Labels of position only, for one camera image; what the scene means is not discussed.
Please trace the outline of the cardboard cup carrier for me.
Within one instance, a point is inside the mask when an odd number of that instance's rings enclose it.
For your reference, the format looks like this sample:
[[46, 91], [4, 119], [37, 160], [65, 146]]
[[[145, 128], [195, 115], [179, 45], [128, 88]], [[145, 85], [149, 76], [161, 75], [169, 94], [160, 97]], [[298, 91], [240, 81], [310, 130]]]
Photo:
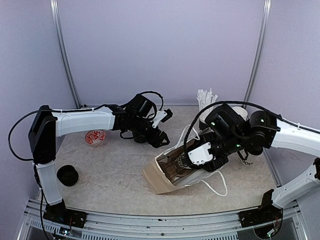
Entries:
[[191, 168], [184, 166], [182, 163], [183, 159], [185, 159], [185, 154], [179, 150], [173, 154], [168, 154], [158, 162], [161, 170], [171, 183], [175, 182], [178, 178], [189, 175], [193, 171]]

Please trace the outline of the white paper cup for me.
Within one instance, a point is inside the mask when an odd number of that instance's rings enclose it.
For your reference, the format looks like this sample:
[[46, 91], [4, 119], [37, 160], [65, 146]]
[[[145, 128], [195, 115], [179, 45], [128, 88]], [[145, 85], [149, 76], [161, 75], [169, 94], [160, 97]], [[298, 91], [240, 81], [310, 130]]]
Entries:
[[244, 166], [247, 166], [247, 167], [253, 166], [253, 165], [255, 164], [255, 162], [256, 162], [256, 158], [255, 158], [255, 156], [253, 156], [253, 155], [251, 155], [251, 154], [248, 154], [248, 155], [245, 155], [245, 156], [243, 157], [243, 159], [241, 160], [241, 162], [242, 162], [242, 164], [243, 164]]

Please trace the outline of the brown paper bag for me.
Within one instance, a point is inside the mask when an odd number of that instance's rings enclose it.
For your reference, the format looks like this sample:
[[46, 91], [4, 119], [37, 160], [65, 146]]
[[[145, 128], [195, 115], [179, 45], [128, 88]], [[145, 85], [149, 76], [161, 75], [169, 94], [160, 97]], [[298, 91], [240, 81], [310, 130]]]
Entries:
[[[141, 174], [150, 190], [156, 195], [167, 194], [202, 182], [216, 195], [220, 197], [227, 196], [228, 188], [226, 180], [221, 173], [222, 167], [218, 167], [218, 169], [212, 172], [207, 172], [204, 169], [192, 169], [183, 166], [183, 139], [188, 128], [188, 125], [185, 126], [177, 143], [173, 147], [160, 153], [141, 170]], [[214, 174], [220, 175], [224, 193], [219, 193], [206, 182], [206, 179]]]

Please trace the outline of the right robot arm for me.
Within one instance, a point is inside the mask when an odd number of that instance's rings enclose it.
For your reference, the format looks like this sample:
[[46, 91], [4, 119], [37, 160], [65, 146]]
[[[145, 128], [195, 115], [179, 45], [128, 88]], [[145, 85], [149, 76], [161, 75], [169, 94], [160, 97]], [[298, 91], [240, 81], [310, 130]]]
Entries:
[[282, 209], [320, 186], [320, 132], [285, 120], [261, 106], [244, 120], [232, 109], [232, 104], [233, 101], [219, 101], [206, 117], [205, 123], [213, 133], [201, 146], [201, 164], [212, 170], [230, 154], [244, 150], [259, 155], [270, 148], [294, 150], [316, 158], [299, 176], [263, 195], [255, 216], [266, 222], [275, 214], [275, 208]]

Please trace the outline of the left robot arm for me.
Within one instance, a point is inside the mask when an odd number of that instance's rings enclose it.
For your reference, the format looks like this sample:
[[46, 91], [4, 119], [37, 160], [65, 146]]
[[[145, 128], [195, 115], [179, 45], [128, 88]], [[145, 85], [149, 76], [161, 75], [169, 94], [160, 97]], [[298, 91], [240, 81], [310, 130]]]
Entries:
[[51, 109], [48, 105], [26, 114], [35, 115], [28, 132], [35, 175], [40, 189], [51, 206], [49, 212], [63, 223], [70, 218], [70, 211], [58, 187], [56, 175], [56, 139], [65, 135], [88, 131], [132, 132], [136, 142], [148, 143], [154, 148], [169, 144], [168, 135], [159, 129], [173, 116], [170, 109], [157, 108], [154, 102], [138, 93], [123, 104], [102, 104], [82, 109]]

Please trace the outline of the dark green mug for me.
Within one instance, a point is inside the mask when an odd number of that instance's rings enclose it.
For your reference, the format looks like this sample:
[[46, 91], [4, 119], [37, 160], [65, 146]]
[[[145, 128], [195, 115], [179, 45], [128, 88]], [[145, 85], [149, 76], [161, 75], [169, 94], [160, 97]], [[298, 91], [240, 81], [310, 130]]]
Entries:
[[138, 134], [138, 133], [135, 133], [133, 132], [132, 133], [132, 137], [133, 137], [133, 140], [136, 142], [136, 143], [139, 143], [139, 144], [144, 144], [147, 142], [147, 139], [141, 135], [141, 134]]

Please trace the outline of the stack of white cups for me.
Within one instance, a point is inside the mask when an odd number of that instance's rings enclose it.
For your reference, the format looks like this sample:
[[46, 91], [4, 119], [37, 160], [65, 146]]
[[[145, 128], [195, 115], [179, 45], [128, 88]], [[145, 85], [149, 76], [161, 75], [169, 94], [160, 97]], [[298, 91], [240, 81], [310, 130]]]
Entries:
[[248, 112], [245, 108], [240, 106], [233, 106], [232, 109], [240, 115], [245, 121], [248, 119]]

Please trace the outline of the black cup with straws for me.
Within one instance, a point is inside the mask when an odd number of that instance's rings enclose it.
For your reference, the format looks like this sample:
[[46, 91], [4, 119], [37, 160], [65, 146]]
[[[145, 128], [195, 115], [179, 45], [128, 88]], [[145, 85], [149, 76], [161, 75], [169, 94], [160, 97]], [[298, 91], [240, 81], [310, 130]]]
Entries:
[[[209, 90], [199, 89], [197, 91], [196, 99], [198, 102], [199, 111], [201, 111], [202, 109], [204, 109], [208, 105], [215, 103], [218, 99], [218, 95], [214, 94], [211, 88]], [[198, 118], [199, 124], [198, 125], [199, 125], [199, 129], [201, 131], [203, 131], [204, 129], [206, 129], [208, 127], [208, 125], [205, 123], [205, 119], [212, 110], [213, 110], [213, 107], [208, 108], [207, 110], [202, 112], [201, 115], [199, 116], [199, 118]]]

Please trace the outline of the red patterned bowl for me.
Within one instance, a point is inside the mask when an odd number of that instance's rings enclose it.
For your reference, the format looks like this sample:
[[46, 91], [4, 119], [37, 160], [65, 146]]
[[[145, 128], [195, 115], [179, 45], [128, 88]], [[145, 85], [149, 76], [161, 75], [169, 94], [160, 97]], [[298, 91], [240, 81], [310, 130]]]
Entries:
[[91, 147], [101, 146], [106, 140], [105, 130], [88, 131], [84, 137], [85, 142]]

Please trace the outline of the stack of black lids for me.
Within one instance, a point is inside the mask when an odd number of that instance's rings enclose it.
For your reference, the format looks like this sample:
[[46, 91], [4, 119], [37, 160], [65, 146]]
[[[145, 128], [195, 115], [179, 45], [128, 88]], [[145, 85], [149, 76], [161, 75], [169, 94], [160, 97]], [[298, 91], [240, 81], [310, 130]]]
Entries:
[[79, 179], [79, 174], [72, 165], [62, 166], [58, 169], [56, 175], [58, 180], [67, 187], [74, 186]]

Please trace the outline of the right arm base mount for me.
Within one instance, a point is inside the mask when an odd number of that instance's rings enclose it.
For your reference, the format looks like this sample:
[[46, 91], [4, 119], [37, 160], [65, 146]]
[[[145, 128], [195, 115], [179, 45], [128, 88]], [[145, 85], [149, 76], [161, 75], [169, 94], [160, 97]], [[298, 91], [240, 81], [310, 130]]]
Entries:
[[238, 216], [241, 227], [246, 228], [281, 219], [283, 217], [283, 209], [277, 208], [272, 204], [261, 205], [255, 209], [241, 211]]

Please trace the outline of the right aluminium frame post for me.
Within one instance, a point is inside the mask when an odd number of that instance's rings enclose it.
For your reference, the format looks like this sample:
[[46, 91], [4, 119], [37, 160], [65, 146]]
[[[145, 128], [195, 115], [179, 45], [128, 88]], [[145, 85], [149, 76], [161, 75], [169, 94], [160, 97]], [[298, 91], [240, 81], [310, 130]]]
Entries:
[[256, 50], [254, 54], [250, 76], [249, 76], [249, 82], [248, 82], [244, 100], [243, 100], [244, 102], [249, 102], [254, 92], [254, 87], [257, 80], [259, 66], [261, 63], [265, 40], [266, 40], [271, 7], [272, 7], [272, 0], [265, 0], [263, 2], [263, 10], [262, 10], [262, 17], [260, 22], [258, 39], [257, 39], [257, 45], [256, 45]]

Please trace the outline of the aluminium frame post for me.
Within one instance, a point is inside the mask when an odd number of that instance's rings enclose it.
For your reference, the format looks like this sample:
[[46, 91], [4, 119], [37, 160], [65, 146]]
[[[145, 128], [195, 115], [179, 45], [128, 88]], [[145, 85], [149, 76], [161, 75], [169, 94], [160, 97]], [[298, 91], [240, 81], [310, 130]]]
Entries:
[[67, 49], [66, 49], [64, 35], [63, 35], [63, 28], [62, 28], [62, 23], [60, 18], [59, 3], [57, 0], [50, 0], [49, 2], [50, 2], [50, 9], [52, 14], [54, 29], [57, 36], [58, 48], [59, 48], [67, 84], [71, 93], [71, 98], [73, 100], [73, 103], [75, 107], [79, 109], [81, 108], [82, 105], [81, 105], [79, 94], [74, 82], [69, 59], [68, 59]]
[[260, 22], [258, 39], [257, 39], [257, 45], [256, 45], [256, 50], [254, 54], [250, 76], [249, 76], [249, 82], [248, 82], [244, 100], [243, 100], [244, 102], [249, 102], [254, 92], [254, 87], [257, 80], [259, 66], [261, 63], [265, 40], [266, 40], [271, 7], [272, 7], [272, 0], [265, 0], [263, 2], [263, 10], [262, 10], [262, 17]]

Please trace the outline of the front aluminium rail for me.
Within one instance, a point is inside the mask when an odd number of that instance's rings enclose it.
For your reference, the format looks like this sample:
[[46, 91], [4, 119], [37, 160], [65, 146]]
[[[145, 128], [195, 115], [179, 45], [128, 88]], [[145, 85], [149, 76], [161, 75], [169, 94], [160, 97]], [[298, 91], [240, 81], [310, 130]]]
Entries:
[[[237, 240], [245, 231], [249, 237], [255, 228], [270, 224], [242, 227], [239, 212], [254, 208], [196, 215], [129, 215], [82, 210], [87, 213], [83, 228], [72, 227], [71, 235], [59, 234], [67, 226], [43, 220], [44, 228], [50, 233], [67, 240]], [[280, 231], [272, 240], [311, 240], [306, 223], [297, 202], [283, 210]], [[30, 199], [22, 214], [14, 240], [27, 240], [32, 230], [42, 231], [40, 201]]]

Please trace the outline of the left aluminium frame post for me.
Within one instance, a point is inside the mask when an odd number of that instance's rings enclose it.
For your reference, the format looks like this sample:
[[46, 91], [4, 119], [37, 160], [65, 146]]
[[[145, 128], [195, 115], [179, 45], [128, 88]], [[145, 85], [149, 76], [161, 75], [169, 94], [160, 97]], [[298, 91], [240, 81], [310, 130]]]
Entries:
[[59, 48], [67, 84], [71, 93], [71, 98], [73, 100], [73, 103], [75, 107], [79, 109], [81, 108], [82, 105], [81, 105], [79, 94], [74, 82], [69, 59], [68, 59], [67, 49], [66, 49], [64, 35], [63, 35], [63, 28], [62, 28], [62, 23], [60, 18], [59, 3], [57, 0], [50, 0], [49, 2], [50, 2], [50, 9], [52, 14], [54, 29], [57, 36], [58, 48]]

